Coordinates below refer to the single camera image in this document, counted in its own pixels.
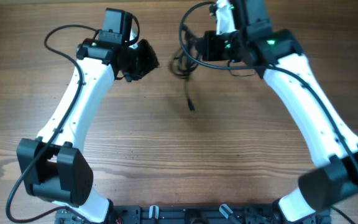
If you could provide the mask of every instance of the wood grain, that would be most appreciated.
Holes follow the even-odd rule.
[[[178,24],[196,2],[115,2],[0,6],[0,223],[20,171],[16,146],[34,138],[52,115],[73,65],[43,47],[65,24],[101,27],[106,7],[135,14],[160,67],[144,79],[116,82],[104,97],[85,143],[94,187],[116,205],[194,205],[272,202],[313,168],[297,126],[276,94],[256,76],[234,78],[198,68],[190,83],[168,72],[178,48]],[[293,31],[316,78],[343,120],[358,134],[358,1],[266,2],[276,29]],[[214,29],[207,9],[188,25]],[[62,30],[50,45],[75,56],[92,33]],[[20,188],[13,214],[34,216],[54,205]],[[358,223],[358,196],[340,204]],[[51,223],[47,217],[38,223]],[[345,223],[334,214],[335,223]]]

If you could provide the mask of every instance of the black mounting plate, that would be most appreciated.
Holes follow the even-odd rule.
[[[243,224],[284,224],[281,214],[274,209],[274,204],[252,204],[243,207],[230,207],[233,215],[239,223]],[[209,224],[233,224],[219,211],[219,207],[162,207],[159,208],[158,219],[149,218],[149,207],[140,206],[114,206],[118,217],[118,223],[122,224],[199,224],[191,222],[186,213],[196,211],[201,217],[208,220]],[[59,210],[55,215],[55,224],[86,223],[74,214],[66,210]],[[331,224],[330,211],[325,210],[314,214],[297,224]]]

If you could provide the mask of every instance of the wooden table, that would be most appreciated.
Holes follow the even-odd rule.
[[[291,192],[313,169],[297,126],[277,95],[257,76],[234,78],[198,68],[190,94],[168,71],[178,48],[178,25],[196,2],[117,2],[0,6],[0,223],[20,174],[16,146],[35,138],[66,90],[73,65],[43,47],[45,35],[65,24],[99,28],[106,7],[137,16],[160,67],[138,82],[119,81],[104,97],[89,129],[85,157],[94,187],[116,205],[269,203]],[[343,120],[358,134],[358,1],[266,2],[276,30],[288,28]],[[198,36],[213,30],[206,8],[190,16]],[[93,34],[62,30],[50,45],[75,56]],[[32,217],[54,205],[21,187],[13,214]],[[342,208],[358,223],[358,196]],[[38,223],[51,223],[53,215]],[[334,214],[335,223],[345,221]]]

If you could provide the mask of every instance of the tabletop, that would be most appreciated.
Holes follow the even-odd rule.
[[[44,48],[44,37],[65,24],[100,28],[107,7],[139,19],[140,38],[150,42],[160,62],[139,81],[114,83],[86,137],[84,155],[94,172],[94,188],[115,205],[270,203],[314,168],[295,122],[257,75],[232,77],[197,68],[189,82],[196,111],[189,111],[183,80],[169,72],[168,63],[179,48],[179,21],[196,3],[0,6],[0,223],[9,223],[4,207],[21,173],[17,144],[36,137],[73,73],[68,60]],[[316,79],[358,135],[358,1],[267,0],[266,5],[274,29],[295,34]],[[208,14],[205,7],[188,18],[198,36],[215,29]],[[74,57],[77,45],[92,35],[61,30],[49,44]],[[26,195],[21,186],[12,212],[33,217],[54,206]],[[338,206],[358,223],[358,195]],[[333,220],[346,223],[335,213]],[[52,221],[50,215],[37,223]]]

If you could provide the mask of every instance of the wooden surface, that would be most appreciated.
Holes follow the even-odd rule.
[[[106,7],[135,14],[160,67],[144,79],[116,82],[90,127],[85,157],[94,187],[116,205],[267,203],[296,187],[313,168],[306,144],[277,95],[257,76],[234,78],[198,68],[190,83],[168,72],[178,25],[196,2],[127,2],[0,6],[0,223],[20,171],[16,146],[35,138],[60,101],[73,65],[43,47],[65,24],[101,27]],[[338,113],[358,134],[358,1],[267,1],[275,29],[288,28]],[[201,36],[214,29],[206,8],[188,25]],[[75,56],[92,33],[67,29],[50,45]],[[21,187],[13,214],[34,216],[54,205]],[[358,223],[358,196],[339,205]],[[38,223],[51,223],[53,216]],[[334,215],[335,223],[345,223]]]

